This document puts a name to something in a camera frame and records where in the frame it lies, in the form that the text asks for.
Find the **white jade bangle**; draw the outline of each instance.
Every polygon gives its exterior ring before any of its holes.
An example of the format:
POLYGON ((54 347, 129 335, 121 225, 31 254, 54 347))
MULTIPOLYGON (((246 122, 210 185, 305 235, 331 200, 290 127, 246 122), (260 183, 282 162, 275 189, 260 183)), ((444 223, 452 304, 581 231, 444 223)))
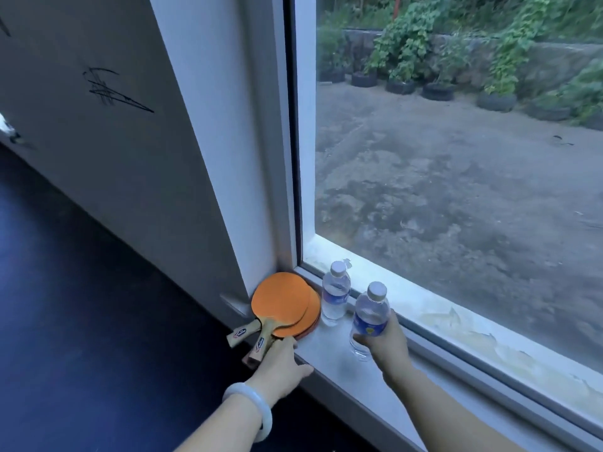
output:
POLYGON ((268 404, 253 388, 249 387, 243 382, 237 382, 236 384, 232 384, 230 387, 228 387, 224 392, 224 396, 222 397, 222 403, 224 400, 226 400, 226 398, 233 394, 246 396, 252 401, 253 404, 256 405, 262 414, 262 428, 260 428, 260 431, 256 435, 256 439, 254 439, 253 442, 265 440, 270 433, 270 430, 272 430, 272 411, 270 410, 268 404))

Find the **floor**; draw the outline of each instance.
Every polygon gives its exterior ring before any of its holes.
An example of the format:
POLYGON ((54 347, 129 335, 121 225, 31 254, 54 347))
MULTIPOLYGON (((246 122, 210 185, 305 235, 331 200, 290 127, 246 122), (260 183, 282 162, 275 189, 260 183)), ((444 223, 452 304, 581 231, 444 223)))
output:
POLYGON ((319 85, 316 229, 603 372, 603 132, 319 85))
MULTIPOLYGON (((0 450, 170 451, 250 375, 228 330, 1 145, 0 277, 0 450)), ((373 448, 298 389, 253 450, 373 448)))

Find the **water bottle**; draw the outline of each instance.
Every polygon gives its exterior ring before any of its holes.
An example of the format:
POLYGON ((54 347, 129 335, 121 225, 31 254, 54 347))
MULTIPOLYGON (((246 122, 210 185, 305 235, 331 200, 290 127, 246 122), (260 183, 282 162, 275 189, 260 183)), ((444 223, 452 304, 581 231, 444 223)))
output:
POLYGON ((354 341, 354 334, 378 336, 383 333, 389 319, 389 302, 387 288, 381 282, 371 282, 368 290, 356 300, 356 311, 351 326, 351 350, 359 360, 368 360, 370 351, 366 346, 354 341))
POLYGON ((331 271, 323 277, 323 294, 321 300, 323 322, 335 325, 345 315, 345 304, 350 295, 351 281, 347 266, 341 260, 331 264, 331 271))

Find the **dirt ground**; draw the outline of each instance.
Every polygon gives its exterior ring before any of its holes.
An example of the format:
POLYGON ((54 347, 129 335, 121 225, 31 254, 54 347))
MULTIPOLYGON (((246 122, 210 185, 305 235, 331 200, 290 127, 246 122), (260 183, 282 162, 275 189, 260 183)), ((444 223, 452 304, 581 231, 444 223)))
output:
POLYGON ((603 132, 319 85, 317 233, 603 372, 603 132))

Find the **stone wall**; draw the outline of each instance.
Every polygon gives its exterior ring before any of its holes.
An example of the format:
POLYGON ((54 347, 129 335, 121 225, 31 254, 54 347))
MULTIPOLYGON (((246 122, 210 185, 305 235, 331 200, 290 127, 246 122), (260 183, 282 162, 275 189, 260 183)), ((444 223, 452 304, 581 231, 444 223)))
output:
MULTIPOLYGON (((345 29, 346 55, 355 70, 374 49, 374 40, 381 35, 378 30, 345 29)), ((447 35, 434 35, 433 53, 437 54, 446 43, 447 35)), ((474 38, 469 44, 470 66, 461 72, 457 82, 480 90, 486 84, 496 41, 474 38)), ((594 58, 603 58, 603 45, 571 45, 559 43, 535 43, 528 52, 528 62, 517 70, 517 93, 530 98, 544 91, 557 89, 576 76, 594 58)), ((428 58, 433 67, 433 57, 428 58)))

